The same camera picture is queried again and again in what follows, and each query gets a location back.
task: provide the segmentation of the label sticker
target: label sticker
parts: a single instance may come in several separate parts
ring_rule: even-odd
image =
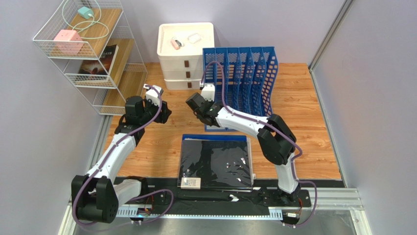
[[[200,189],[201,178],[184,177],[181,179],[181,188],[184,189]]]

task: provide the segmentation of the robotic arm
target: robotic arm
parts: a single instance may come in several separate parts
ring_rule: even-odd
[[[284,200],[295,201],[300,186],[293,178],[289,161],[294,155],[295,148],[279,134],[275,133],[273,136],[273,130],[264,124],[252,121],[259,120],[268,123],[295,142],[297,139],[284,120],[275,114],[270,117],[256,117],[228,107],[233,113],[241,114],[252,120],[232,115],[222,104],[213,101],[214,89],[214,85],[205,84],[201,94],[195,93],[188,98],[186,103],[193,110],[194,115],[206,125],[232,128],[257,138],[263,155],[275,165],[279,178],[278,187],[284,191]]]
[[[154,88],[162,95],[162,88],[157,86],[154,86]],[[119,144],[117,142],[157,115],[159,104],[158,94],[154,90],[146,92],[146,99],[133,96],[126,100],[126,114],[121,117],[109,148],[86,175],[77,175],[72,180],[71,194],[74,200],[89,176],[98,170],[98,173],[89,181],[81,192],[78,202],[76,202],[78,219],[111,223],[116,217],[119,206],[134,197],[148,193],[147,181],[142,177],[128,177],[121,184],[113,185],[123,162],[135,149],[145,133],[145,129],[126,137]],[[154,122],[166,123],[171,113],[167,102],[163,101],[161,111]]]

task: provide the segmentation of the white wall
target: white wall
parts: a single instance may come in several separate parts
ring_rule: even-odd
[[[59,3],[0,3],[0,234],[58,233],[102,120],[32,43]]]
[[[275,46],[280,62],[310,63],[343,0],[121,0],[145,62],[158,27],[212,22],[217,47]]]
[[[375,235],[415,234],[417,1],[357,0],[315,76]]]

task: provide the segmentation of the white plastic drawer unit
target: white plastic drawer unit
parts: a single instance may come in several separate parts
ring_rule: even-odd
[[[183,46],[172,44],[176,38]],[[166,23],[159,27],[158,58],[169,90],[198,90],[203,75],[203,48],[214,47],[212,23]]]

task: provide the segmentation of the black cloth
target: black cloth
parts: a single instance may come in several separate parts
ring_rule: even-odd
[[[178,186],[183,177],[200,178],[201,189],[251,190],[248,143],[183,140]]]

